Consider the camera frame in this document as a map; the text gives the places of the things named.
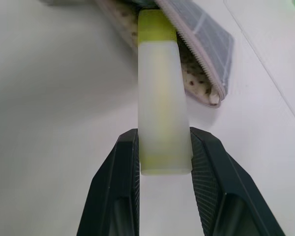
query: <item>plastic bottle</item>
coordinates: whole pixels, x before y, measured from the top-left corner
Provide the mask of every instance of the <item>plastic bottle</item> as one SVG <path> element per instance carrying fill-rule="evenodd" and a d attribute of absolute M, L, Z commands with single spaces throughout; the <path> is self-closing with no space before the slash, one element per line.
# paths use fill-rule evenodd
<path fill-rule="evenodd" d="M 176 30 L 161 10 L 142 10 L 138 27 L 141 173 L 190 173 L 192 146 Z"/>

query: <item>fabric pouch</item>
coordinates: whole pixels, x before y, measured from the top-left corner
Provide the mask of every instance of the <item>fabric pouch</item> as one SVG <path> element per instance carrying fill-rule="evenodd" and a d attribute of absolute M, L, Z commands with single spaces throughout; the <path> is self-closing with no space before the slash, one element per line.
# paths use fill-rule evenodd
<path fill-rule="evenodd" d="M 137 52 L 140 5 L 135 0 L 95 2 Z M 233 37 L 192 1 L 154 0 L 154 3 L 177 29 L 185 90 L 201 103 L 219 107 L 227 95 Z"/>

